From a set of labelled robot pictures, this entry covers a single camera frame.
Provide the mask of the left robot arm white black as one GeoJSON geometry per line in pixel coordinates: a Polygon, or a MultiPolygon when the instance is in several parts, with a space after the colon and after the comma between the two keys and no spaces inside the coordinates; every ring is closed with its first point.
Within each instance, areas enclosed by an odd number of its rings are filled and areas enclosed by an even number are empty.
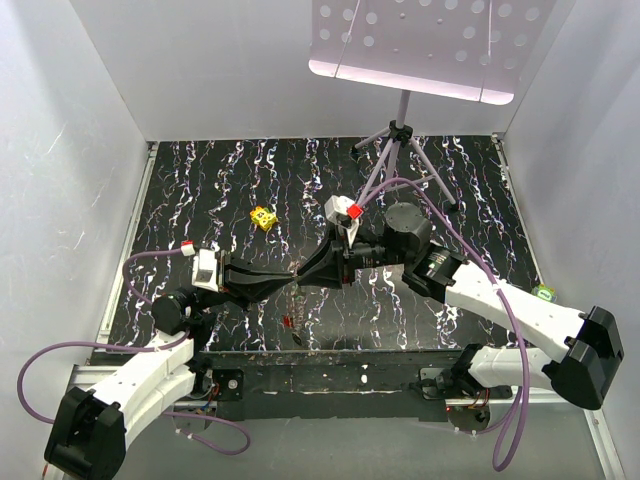
{"type": "Polygon", "coordinates": [[[191,242],[168,253],[191,259],[191,279],[151,301],[153,339],[113,374],[87,390],[71,388],[60,402],[44,458],[76,479],[113,478],[136,437],[174,402],[211,392],[211,367],[201,352],[215,322],[213,308],[247,308],[295,278],[191,242]]]}

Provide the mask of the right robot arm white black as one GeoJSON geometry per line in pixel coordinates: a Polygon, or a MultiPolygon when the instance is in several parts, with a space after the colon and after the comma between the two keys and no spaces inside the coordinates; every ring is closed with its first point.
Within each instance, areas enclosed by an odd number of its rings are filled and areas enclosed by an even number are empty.
{"type": "Polygon", "coordinates": [[[479,265],[433,242],[429,220],[411,203],[386,210],[380,235],[361,227],[362,210],[346,197],[332,197],[325,210],[325,237],[298,269],[299,285],[340,289],[359,270],[400,265],[414,293],[476,314],[530,344],[523,352],[470,345],[433,386],[469,398],[493,387],[533,387],[582,409],[602,407],[624,358],[610,311],[564,307],[489,278],[479,265]]]}

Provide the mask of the yellow owl number block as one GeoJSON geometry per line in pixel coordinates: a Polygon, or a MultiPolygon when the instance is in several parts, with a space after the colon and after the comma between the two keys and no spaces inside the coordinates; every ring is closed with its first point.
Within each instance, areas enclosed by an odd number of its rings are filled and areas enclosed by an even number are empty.
{"type": "Polygon", "coordinates": [[[264,232],[268,232],[274,225],[278,223],[276,214],[271,212],[268,208],[263,208],[261,206],[256,206],[250,212],[250,219],[253,224],[255,224],[264,232]]]}

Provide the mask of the green owl number block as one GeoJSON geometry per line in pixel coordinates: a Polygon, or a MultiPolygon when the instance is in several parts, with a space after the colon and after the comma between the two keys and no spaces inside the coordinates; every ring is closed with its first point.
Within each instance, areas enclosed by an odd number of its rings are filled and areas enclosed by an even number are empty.
{"type": "Polygon", "coordinates": [[[550,302],[550,303],[555,303],[557,301],[557,294],[554,288],[548,287],[544,284],[539,284],[537,285],[533,291],[532,294],[534,296],[536,296],[539,299],[542,299],[544,301],[550,302]]]}

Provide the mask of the lilac music stand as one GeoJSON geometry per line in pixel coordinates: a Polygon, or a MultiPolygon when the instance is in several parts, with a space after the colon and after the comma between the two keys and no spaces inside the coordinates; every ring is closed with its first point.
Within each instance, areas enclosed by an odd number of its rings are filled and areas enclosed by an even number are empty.
{"type": "Polygon", "coordinates": [[[308,67],[318,76],[396,89],[375,169],[425,153],[406,121],[421,93],[515,109],[530,83],[555,1],[314,1],[308,67]]]}

